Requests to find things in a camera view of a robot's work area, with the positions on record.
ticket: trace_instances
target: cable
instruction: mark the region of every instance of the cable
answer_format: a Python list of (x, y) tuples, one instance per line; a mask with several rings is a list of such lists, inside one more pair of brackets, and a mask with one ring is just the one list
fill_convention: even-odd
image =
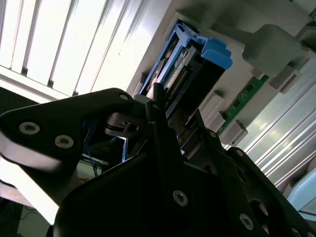
[(97, 163), (98, 163), (98, 162), (96, 162), (95, 160), (92, 159), (89, 150), (87, 150), (87, 154), (88, 154), (88, 156), (89, 156), (89, 158), (90, 158), (90, 162), (91, 162), (91, 165), (92, 165), (92, 168), (93, 168), (94, 176), (95, 176), (95, 177), (98, 177), (98, 176), (99, 176), (99, 175), (98, 175), (98, 172), (97, 172)]
[(38, 213), (37, 213), (37, 212), (34, 212), (34, 211), (28, 212), (28, 213), (26, 213), (25, 217), (22, 217), (20, 220), (25, 220), (30, 214), (36, 214), (36, 215), (38, 215)]

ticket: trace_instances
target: bright light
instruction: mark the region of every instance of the bright light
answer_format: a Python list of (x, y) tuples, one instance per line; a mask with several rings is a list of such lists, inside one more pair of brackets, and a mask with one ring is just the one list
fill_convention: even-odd
[(54, 224), (59, 206), (20, 166), (3, 159), (1, 156), (0, 179), (14, 185), (51, 225)]
[(138, 52), (129, 52), (128, 59), (130, 61), (127, 63), (124, 61), (124, 58), (121, 57), (121, 53), (126, 36), (129, 33), (141, 2), (141, 0), (134, 0), (127, 5), (118, 30), (115, 33), (114, 39), (103, 61), (93, 91), (99, 90), (100, 88), (107, 89), (112, 87), (117, 87), (123, 90), (127, 89), (131, 78), (126, 79), (125, 77), (120, 77), (118, 75), (121, 75), (122, 72), (128, 70), (129, 64), (132, 63), (135, 53), (137, 54)]
[(2, 66), (0, 66), (0, 86), (38, 103), (46, 103), (68, 97)]
[(70, 0), (42, 0), (35, 23), (27, 68), (28, 77), (47, 85), (63, 33)]
[(11, 68), (21, 73), (36, 0), (23, 1)]
[(21, 0), (6, 1), (0, 44), (0, 64), (10, 68), (18, 28)]
[(103, 58), (112, 42), (117, 22), (124, 7), (124, 1), (114, 1), (107, 4), (100, 20), (87, 60), (83, 66), (78, 85), (75, 89), (78, 94), (89, 93), (102, 65)]
[(52, 80), (53, 88), (72, 95), (97, 29), (105, 0), (79, 1), (66, 26)]

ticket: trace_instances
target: white panel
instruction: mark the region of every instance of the white panel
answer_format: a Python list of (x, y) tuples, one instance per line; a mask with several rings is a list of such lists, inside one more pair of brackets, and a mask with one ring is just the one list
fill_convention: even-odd
[(47, 85), (63, 33), (70, 0), (42, 0), (27, 62), (28, 77)]
[(36, 0), (24, 0), (22, 4), (22, 11), (19, 19), (19, 27), (11, 65), (12, 70), (17, 73), (21, 73), (22, 71), (35, 3)]
[(106, 56), (107, 49), (115, 35), (124, 6), (123, 0), (108, 0), (76, 87), (78, 94), (91, 91), (103, 58)]
[(80, 0), (67, 24), (52, 80), (53, 88), (72, 95), (89, 51), (105, 0)]
[(239, 143), (273, 183), (311, 160), (316, 147), (316, 61), (284, 95), (279, 93), (247, 128)]
[(119, 71), (125, 70), (126, 65), (120, 61), (120, 54), (123, 50), (122, 47), (124, 41), (131, 28), (137, 10), (139, 9), (140, 3), (141, 0), (133, 0), (128, 3), (124, 15), (121, 19), (121, 22), (119, 23), (118, 29), (115, 33), (114, 39), (110, 45), (109, 51), (107, 52), (106, 57), (103, 61), (102, 67), (100, 69), (93, 90), (99, 87), (99, 83), (105, 86), (103, 89), (114, 87), (114, 84), (118, 85), (118, 88), (124, 88), (124, 86), (122, 86), (124, 84), (124, 78), (115, 78), (116, 81), (114, 82), (112, 75), (118, 74)]
[(67, 98), (52, 88), (0, 66), (0, 86), (38, 103)]
[(6, 1), (0, 44), (0, 65), (11, 67), (22, 0)]
[(108, 55), (113, 55), (117, 63), (113, 67), (113, 63), (110, 62), (111, 59), (106, 57), (92, 91), (111, 87), (127, 90), (170, 2), (171, 0), (145, 1), (146, 5), (142, 15), (139, 19), (135, 19), (137, 24), (131, 29), (130, 36), (127, 35), (128, 41), (125, 41), (121, 50), (118, 50), (118, 47), (124, 42), (122, 41), (123, 34), (117, 42), (114, 39)]

